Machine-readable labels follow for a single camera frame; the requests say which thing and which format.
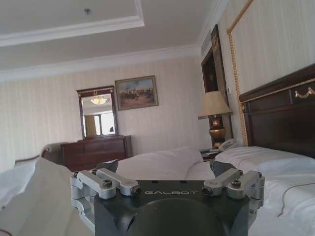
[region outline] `nightstand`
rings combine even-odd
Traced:
[[[216,155],[219,154],[219,150],[216,151],[217,149],[203,149],[200,150],[201,156],[203,158],[203,161],[209,161],[211,159],[214,159]]]

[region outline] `brass lamp base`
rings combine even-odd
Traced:
[[[215,115],[210,118],[212,123],[209,133],[212,139],[213,149],[217,149],[225,141],[225,128],[222,125],[222,117]]]

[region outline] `ceiling light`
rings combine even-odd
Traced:
[[[105,102],[107,102],[107,98],[105,98],[104,96],[96,96],[93,99],[91,99],[91,102],[95,105],[102,105]]]

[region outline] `dark wood headboard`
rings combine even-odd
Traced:
[[[315,158],[315,64],[240,95],[249,146]]]

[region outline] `picture frame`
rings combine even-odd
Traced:
[[[155,75],[116,80],[118,110],[158,106]]]

